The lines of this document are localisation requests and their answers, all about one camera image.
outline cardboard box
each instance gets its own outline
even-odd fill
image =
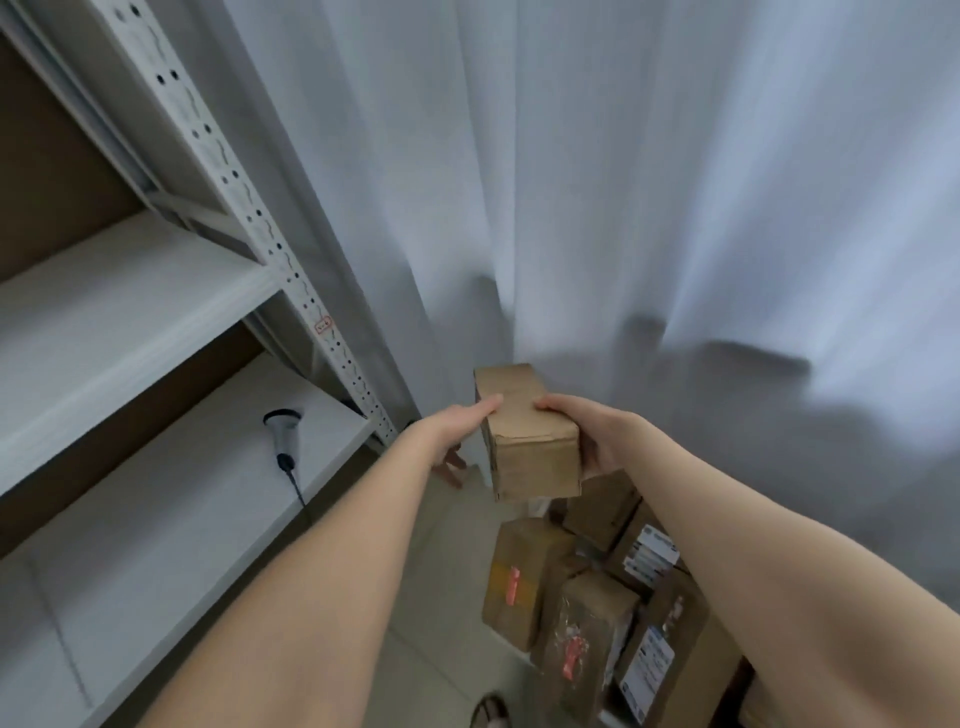
[[[544,519],[501,525],[483,604],[484,623],[528,652],[540,631],[547,565],[572,553],[575,543],[572,534]]]
[[[674,567],[687,571],[680,552],[653,510],[646,502],[640,503],[604,563],[604,570],[646,601],[653,595],[662,577]]]
[[[667,573],[616,666],[643,728],[707,728],[742,657],[693,579]]]
[[[561,588],[560,608],[543,650],[540,699],[582,726],[603,709],[613,668],[639,597],[602,571],[587,571]]]
[[[737,721],[743,728],[786,728],[773,696],[757,676],[743,697]]]
[[[473,372],[477,399],[502,394],[503,404],[483,423],[497,500],[580,495],[580,428],[533,401],[546,389],[529,364]]]
[[[564,528],[607,553],[634,514],[640,493],[623,471],[585,480],[581,490],[566,503]]]
[[[543,650],[546,648],[550,634],[550,625],[557,619],[557,610],[560,609],[560,593],[564,584],[574,576],[582,574],[590,568],[590,560],[586,556],[569,553],[550,562],[546,568],[546,579],[543,585],[543,607],[540,610],[541,630],[530,650],[530,662],[534,667],[543,667]]]

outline hand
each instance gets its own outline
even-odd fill
[[[572,395],[543,395],[537,409],[563,412],[580,426],[580,457],[584,479],[624,468],[623,452],[629,448],[633,425],[639,417],[622,409]]]
[[[503,395],[492,395],[470,407],[453,404],[413,425],[426,433],[435,449],[433,473],[453,488],[459,490],[462,487],[459,478],[450,469],[451,466],[457,470],[467,467],[464,459],[457,454],[460,441],[479,427],[502,403]]]

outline sticker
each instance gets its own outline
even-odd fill
[[[570,638],[570,641],[566,643],[564,677],[570,682],[573,682],[573,669],[577,665],[577,660],[579,660],[580,656],[584,653],[586,642],[584,638],[577,635],[576,637]]]
[[[673,545],[673,539],[662,531],[658,531],[649,523],[643,526],[637,540],[642,546],[646,546],[658,556],[669,561],[672,567],[677,566],[677,562],[680,561],[680,552]]]
[[[320,321],[313,325],[313,330],[315,330],[318,334],[321,334],[332,326],[333,319],[331,319],[329,316],[324,316]]]
[[[623,569],[642,584],[656,587],[660,577],[678,561],[680,552],[670,537],[652,525],[645,525],[624,557]]]
[[[616,666],[616,659],[623,652],[623,645],[627,641],[627,632],[630,624],[634,620],[634,613],[630,612],[626,618],[616,625],[613,630],[613,639],[610,642],[610,654],[607,655],[607,666],[603,672],[603,687],[606,688],[613,679],[613,668]]]
[[[640,642],[627,673],[620,681],[620,691],[636,720],[643,725],[657,691],[673,663],[673,648],[666,643],[656,627],[649,627]]]
[[[510,567],[510,579],[507,581],[507,606],[516,604],[516,588],[520,584],[520,569]]]

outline shipping label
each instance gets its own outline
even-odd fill
[[[648,627],[639,650],[620,681],[620,691],[640,725],[650,712],[673,658],[673,647],[667,644],[660,630]]]
[[[624,557],[623,569],[634,579],[653,588],[678,561],[680,552],[670,537],[648,524],[643,526]]]

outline white shelf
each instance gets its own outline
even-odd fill
[[[0,495],[278,289],[150,211],[0,284]]]
[[[0,563],[0,723],[73,728],[89,715],[22,559]]]
[[[26,544],[99,725],[300,510],[271,409],[303,414],[315,495],[373,431],[263,354]]]

